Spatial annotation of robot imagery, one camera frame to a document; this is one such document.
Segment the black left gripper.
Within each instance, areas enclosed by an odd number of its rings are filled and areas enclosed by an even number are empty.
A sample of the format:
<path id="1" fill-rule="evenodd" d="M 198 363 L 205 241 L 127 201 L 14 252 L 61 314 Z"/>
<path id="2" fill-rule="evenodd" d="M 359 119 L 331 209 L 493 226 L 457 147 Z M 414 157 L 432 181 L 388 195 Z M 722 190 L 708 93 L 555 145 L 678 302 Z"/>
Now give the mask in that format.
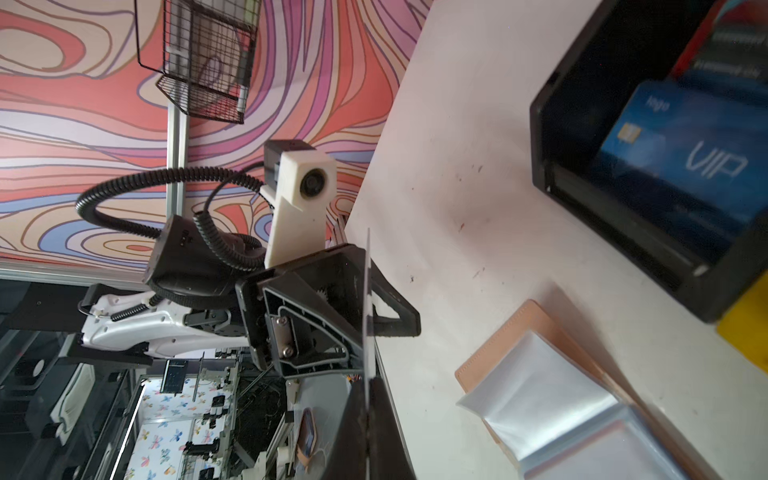
<path id="1" fill-rule="evenodd" d="M 246 275 L 235 293 L 255 367 L 272 367 L 285 379 L 363 371 L 363 287 L 366 251 L 344 244 Z M 370 268 L 377 337 L 418 337 L 419 311 Z"/>

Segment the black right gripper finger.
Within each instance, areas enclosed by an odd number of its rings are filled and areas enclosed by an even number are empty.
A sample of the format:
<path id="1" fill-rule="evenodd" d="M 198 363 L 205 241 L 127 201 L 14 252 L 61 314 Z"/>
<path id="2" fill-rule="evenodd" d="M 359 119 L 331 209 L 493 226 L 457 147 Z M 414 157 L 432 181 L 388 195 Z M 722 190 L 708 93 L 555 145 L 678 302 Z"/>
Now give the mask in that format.
<path id="1" fill-rule="evenodd" d="M 416 477 L 387 383 L 353 385 L 322 477 L 407 480 Z"/>

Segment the tan card holder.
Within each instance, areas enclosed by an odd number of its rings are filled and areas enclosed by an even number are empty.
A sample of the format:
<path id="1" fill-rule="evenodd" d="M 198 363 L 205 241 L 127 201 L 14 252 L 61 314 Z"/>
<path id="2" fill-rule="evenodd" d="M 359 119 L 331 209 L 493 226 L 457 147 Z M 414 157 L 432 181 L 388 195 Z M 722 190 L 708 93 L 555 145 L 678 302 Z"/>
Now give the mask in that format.
<path id="1" fill-rule="evenodd" d="M 534 300 L 455 372 L 522 479 L 707 479 L 673 434 Z"/>

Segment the blue VIP card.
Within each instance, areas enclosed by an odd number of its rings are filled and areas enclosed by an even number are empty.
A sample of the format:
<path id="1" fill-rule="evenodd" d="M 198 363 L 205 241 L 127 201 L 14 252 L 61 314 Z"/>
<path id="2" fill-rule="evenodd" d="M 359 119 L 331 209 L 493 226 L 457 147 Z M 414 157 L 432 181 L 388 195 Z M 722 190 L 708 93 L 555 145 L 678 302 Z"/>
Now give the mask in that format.
<path id="1" fill-rule="evenodd" d="M 643 82 L 586 173 L 715 263 L 767 207 L 767 110 Z"/>

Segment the red card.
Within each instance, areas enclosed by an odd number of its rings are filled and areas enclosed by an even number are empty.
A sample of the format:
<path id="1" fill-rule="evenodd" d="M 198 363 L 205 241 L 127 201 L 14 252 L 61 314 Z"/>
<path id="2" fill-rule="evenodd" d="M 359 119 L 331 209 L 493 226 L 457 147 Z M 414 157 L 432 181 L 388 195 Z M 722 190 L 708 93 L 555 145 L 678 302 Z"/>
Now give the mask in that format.
<path id="1" fill-rule="evenodd" d="M 365 385 L 368 386 L 370 380 L 376 376 L 376 347 L 372 302 L 372 260 L 370 230 L 366 231 L 363 267 L 363 377 Z"/>

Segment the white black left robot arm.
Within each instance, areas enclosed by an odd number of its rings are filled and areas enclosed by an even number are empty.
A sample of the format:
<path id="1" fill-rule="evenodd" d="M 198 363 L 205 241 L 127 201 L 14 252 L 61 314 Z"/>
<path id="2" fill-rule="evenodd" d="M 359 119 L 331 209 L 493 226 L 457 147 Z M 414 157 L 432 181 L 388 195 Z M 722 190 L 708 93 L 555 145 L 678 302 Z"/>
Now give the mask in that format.
<path id="1" fill-rule="evenodd" d="M 286 379 L 358 374 L 379 337 L 416 337 L 421 319 L 364 249 L 342 244 L 257 272 L 222 264 L 182 217 L 161 231 L 152 289 L 95 285 L 80 344 L 109 359 L 146 362 L 246 347 L 259 369 Z"/>

